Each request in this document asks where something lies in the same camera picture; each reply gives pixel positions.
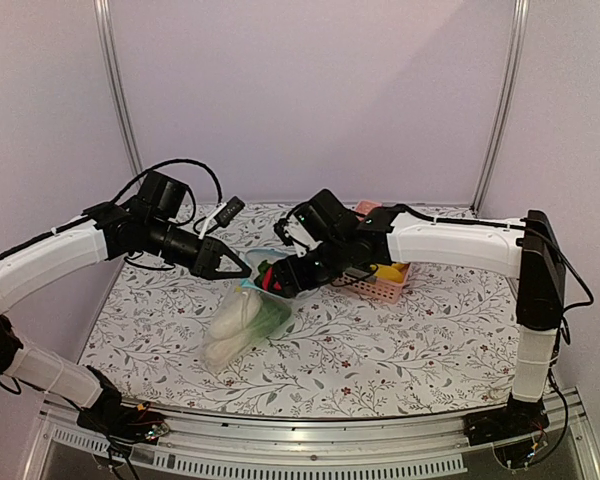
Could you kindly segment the red toy fruit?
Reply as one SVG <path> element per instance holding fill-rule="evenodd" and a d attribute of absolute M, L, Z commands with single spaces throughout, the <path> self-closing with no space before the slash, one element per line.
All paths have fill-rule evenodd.
<path fill-rule="evenodd" d="M 269 268 L 260 275 L 260 288 L 274 294 L 282 292 L 282 287 L 276 278 L 273 268 Z"/>

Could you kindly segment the green toy leaf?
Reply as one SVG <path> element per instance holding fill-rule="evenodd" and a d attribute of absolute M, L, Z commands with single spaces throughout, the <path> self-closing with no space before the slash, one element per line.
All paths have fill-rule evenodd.
<path fill-rule="evenodd" d="M 257 266 L 257 275 L 255 277 L 255 279 L 259 282 L 261 282 L 266 273 L 273 267 L 273 264 L 271 262 L 269 262 L 268 260 L 262 260 L 258 266 Z"/>

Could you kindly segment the toy bok choy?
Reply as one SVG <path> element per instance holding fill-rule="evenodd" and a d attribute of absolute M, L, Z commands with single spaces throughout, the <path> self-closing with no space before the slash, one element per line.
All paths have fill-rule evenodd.
<path fill-rule="evenodd" d="M 284 324 L 292 314 L 290 305 L 282 300 L 262 296 L 262 305 L 249 324 L 251 343 L 258 343 Z"/>

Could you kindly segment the clear zip top bag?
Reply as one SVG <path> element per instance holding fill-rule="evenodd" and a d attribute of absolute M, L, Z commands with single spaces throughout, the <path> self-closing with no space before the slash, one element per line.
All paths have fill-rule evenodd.
<path fill-rule="evenodd" d="M 201 358 L 210 371 L 221 371 L 290 322 L 297 301 L 266 292 L 256 284 L 264 268 L 284 256 L 283 251 L 272 248 L 255 248 L 242 255 L 252 275 L 231 284 L 204 336 Z"/>

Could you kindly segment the white toy radish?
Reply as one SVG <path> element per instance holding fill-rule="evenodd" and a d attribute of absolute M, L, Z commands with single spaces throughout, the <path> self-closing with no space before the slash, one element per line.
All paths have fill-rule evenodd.
<path fill-rule="evenodd" d="M 245 289 L 227 296 L 207 330 L 203 359 L 211 370 L 220 370 L 250 343 L 249 324 L 262 305 L 260 293 Z"/>

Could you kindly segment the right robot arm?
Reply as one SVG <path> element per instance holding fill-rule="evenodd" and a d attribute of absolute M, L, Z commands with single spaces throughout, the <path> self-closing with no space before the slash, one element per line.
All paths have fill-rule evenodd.
<path fill-rule="evenodd" d="M 466 415 L 464 434 L 475 446 L 548 427 L 542 397 L 564 312 L 566 262 L 543 212 L 478 220 L 396 204 L 361 215 L 323 189 L 278 220 L 274 231 L 296 252 L 269 267 L 262 285 L 285 298 L 327 285 L 350 268 L 391 263 L 473 268 L 517 281 L 519 346 L 507 403 Z"/>

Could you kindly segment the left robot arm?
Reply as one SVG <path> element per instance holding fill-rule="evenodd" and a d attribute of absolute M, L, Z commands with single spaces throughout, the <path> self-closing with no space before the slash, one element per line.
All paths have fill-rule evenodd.
<path fill-rule="evenodd" d="M 52 288 L 65 293 L 74 276 L 125 255 L 145 254 L 166 268 L 182 267 L 208 281 L 241 279 L 250 268 L 223 241 L 213 237 L 211 221 L 227 225 L 243 205 L 216 194 L 216 209 L 199 233 L 177 221 L 187 184 L 150 167 L 135 177 L 140 187 L 125 185 L 113 199 L 85 209 L 77 217 L 0 253 L 0 378 L 64 399 L 78 412 L 79 426 L 130 442 L 165 435 L 165 417 L 147 401 L 128 406 L 104 373 L 78 365 L 57 352 L 27 340 L 12 326 L 8 314 L 30 298 Z"/>

